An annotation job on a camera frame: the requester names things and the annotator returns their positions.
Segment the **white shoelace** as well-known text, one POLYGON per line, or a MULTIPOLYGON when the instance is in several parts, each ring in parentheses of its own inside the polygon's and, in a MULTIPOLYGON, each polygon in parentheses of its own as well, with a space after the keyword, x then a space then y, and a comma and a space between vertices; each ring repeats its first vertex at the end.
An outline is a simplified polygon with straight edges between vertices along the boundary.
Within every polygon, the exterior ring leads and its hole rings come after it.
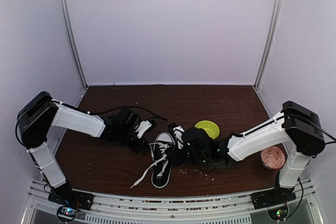
POLYGON ((150 144, 151 157, 152 157, 153 163, 143 172, 142 176, 138 180, 136 180, 132 186, 130 186, 130 188, 137 186, 141 181, 143 181, 147 173, 149 172, 149 170, 153 168, 154 166, 157 166, 160 162, 163 162, 163 168, 159 172, 159 175, 160 176, 163 175, 163 172, 165 168, 167 167, 167 163, 168 163, 166 150, 170 148, 171 146, 172 146, 172 143, 163 142, 163 141, 158 141, 158 142, 154 142, 150 144), (156 148, 159 151, 159 159, 155 159, 154 157, 156 148))

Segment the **black white canvas sneaker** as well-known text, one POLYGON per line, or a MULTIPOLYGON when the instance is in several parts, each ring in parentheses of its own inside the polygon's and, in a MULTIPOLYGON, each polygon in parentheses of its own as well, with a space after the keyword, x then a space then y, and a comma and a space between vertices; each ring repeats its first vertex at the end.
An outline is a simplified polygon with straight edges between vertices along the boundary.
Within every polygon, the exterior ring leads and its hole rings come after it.
POLYGON ((162 189, 169 183, 172 162, 166 150, 173 146, 174 140, 167 132, 160 133, 151 145, 154 162, 151 182, 155 188, 162 189))

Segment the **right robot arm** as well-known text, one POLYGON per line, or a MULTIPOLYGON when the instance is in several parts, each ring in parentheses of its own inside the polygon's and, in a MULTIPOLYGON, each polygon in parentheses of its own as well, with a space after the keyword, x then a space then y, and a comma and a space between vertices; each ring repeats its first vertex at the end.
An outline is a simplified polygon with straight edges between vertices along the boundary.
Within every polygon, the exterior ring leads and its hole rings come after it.
POLYGON ((219 141, 196 127, 184 130, 171 124, 169 130, 180 149, 177 159, 190 158, 193 163, 208 163, 216 169, 231 167, 266 148, 291 142, 293 149, 279 172, 277 186, 269 192, 274 204, 289 196, 289 188, 295 186, 310 160, 326 146, 319 116, 293 101, 285 102, 282 110, 264 123, 219 141))

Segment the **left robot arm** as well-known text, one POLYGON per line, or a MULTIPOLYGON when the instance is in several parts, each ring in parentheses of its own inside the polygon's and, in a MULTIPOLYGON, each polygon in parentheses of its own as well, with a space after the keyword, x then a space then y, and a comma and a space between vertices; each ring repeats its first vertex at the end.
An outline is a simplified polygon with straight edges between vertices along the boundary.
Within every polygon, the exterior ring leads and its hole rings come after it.
POLYGON ((152 127, 153 120, 143 120, 129 108, 121 108, 112 116, 103 116, 55 100, 49 92, 41 91, 18 113, 15 133, 50 186, 56 189, 56 198, 64 205, 71 205, 76 197, 66 186, 69 184, 66 175, 55 157, 59 145, 49 146, 49 138, 56 129, 61 133, 74 131, 117 142, 138 153, 146 148, 144 135, 152 127))

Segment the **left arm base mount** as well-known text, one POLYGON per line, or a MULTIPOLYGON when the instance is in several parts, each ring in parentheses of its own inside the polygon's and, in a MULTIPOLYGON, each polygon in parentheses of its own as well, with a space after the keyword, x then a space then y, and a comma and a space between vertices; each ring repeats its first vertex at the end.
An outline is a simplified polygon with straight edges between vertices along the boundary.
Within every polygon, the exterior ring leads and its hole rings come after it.
POLYGON ((64 223, 74 221, 82 210, 90 210, 94 195, 80 191, 72 191, 69 199, 62 199, 52 191, 48 195, 48 200, 59 204, 56 210, 56 217, 64 223))

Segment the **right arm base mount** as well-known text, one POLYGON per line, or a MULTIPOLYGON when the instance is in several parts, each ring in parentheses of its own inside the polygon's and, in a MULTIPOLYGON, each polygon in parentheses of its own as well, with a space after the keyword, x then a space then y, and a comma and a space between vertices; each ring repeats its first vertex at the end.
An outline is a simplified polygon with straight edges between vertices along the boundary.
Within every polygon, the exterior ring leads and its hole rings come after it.
POLYGON ((284 221, 289 216, 288 202, 295 200, 293 188, 275 187, 251 194, 254 209, 267 209, 268 217, 273 221, 284 221))

